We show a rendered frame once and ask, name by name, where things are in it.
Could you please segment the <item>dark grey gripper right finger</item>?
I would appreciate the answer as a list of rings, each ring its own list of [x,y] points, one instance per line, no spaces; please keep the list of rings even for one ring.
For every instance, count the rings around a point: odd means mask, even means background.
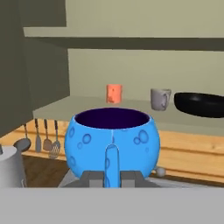
[[[154,188],[157,184],[144,179],[140,171],[121,171],[121,188]]]

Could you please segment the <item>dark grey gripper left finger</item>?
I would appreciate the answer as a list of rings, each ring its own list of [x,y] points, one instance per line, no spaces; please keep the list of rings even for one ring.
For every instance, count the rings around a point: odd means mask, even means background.
[[[84,171],[79,179],[66,184],[66,187],[104,187],[104,172],[103,171]]]

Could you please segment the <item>blue bubble-pattern mug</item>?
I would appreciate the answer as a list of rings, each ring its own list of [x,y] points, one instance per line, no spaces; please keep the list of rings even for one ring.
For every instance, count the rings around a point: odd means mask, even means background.
[[[130,108],[95,108],[74,115],[66,130],[66,162],[76,177],[103,172],[104,186],[121,185],[122,172],[148,177],[156,168],[160,138],[154,119]]]

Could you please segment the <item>olive cabinet door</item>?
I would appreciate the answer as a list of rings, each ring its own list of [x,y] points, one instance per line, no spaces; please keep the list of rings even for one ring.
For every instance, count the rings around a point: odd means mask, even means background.
[[[24,32],[66,25],[65,0],[0,0],[0,137],[69,96],[67,49]]]

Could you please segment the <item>olive cabinet shelf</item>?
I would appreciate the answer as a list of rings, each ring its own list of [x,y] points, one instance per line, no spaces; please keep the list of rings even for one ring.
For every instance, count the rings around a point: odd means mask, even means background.
[[[64,27],[25,27],[24,36],[72,49],[224,52],[224,38],[75,37]]]

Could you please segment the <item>grey round knob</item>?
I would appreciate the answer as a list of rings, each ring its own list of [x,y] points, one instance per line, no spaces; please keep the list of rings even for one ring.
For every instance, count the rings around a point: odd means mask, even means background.
[[[162,167],[158,167],[156,169],[156,175],[160,178],[164,177],[166,174],[166,171],[165,171],[165,168],[162,168]]]

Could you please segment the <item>grey hob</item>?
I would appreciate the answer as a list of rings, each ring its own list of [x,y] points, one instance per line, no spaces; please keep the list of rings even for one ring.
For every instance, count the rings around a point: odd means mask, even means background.
[[[72,173],[71,170],[69,170],[64,178],[59,183],[59,187],[66,186],[74,181],[78,180],[78,178]],[[169,180],[164,178],[147,178],[147,181],[150,181],[156,185],[159,185],[161,187],[208,187],[208,185],[205,184],[195,184],[195,183],[188,183],[183,181],[176,181],[176,180]]]

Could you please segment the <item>grey slotted spatula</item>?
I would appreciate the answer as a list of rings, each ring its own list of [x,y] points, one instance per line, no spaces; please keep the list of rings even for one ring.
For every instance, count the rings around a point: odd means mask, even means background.
[[[56,159],[60,154],[60,141],[58,139],[58,122],[54,121],[55,141],[52,143],[52,148],[49,151],[49,158]]]

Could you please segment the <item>grey hanging spatula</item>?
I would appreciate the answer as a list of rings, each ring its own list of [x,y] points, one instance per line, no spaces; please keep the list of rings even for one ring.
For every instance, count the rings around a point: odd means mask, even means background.
[[[47,120],[44,120],[45,125],[45,140],[43,142],[43,149],[45,151],[50,151],[52,149],[52,141],[48,137],[48,126],[47,126]]]

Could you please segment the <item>grey ladle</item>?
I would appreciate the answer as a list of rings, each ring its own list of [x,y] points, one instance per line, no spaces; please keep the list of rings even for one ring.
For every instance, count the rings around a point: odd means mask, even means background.
[[[24,125],[24,138],[20,138],[19,140],[17,140],[13,144],[13,146],[16,147],[18,151],[25,152],[30,149],[31,144],[32,142],[30,138],[28,137],[26,125]]]

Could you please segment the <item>grey metal kettle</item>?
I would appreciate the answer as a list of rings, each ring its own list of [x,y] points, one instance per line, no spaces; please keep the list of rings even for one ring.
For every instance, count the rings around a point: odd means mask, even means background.
[[[25,168],[16,147],[0,144],[0,188],[6,187],[26,187]]]

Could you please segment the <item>grey mug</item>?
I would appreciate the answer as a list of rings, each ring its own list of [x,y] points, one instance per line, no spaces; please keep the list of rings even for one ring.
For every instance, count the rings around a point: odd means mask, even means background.
[[[169,105],[172,91],[170,89],[150,90],[150,105],[156,111],[165,111]]]

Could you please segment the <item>orange cup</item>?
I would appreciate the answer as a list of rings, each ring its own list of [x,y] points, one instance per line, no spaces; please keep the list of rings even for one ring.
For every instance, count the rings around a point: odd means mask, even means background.
[[[106,87],[106,102],[120,103],[122,101],[123,86],[120,84],[108,84]]]

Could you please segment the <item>black bowl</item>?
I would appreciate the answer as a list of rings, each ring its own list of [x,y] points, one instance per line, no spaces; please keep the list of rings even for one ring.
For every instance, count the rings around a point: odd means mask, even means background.
[[[224,118],[224,96],[179,92],[174,95],[177,110],[191,116]]]

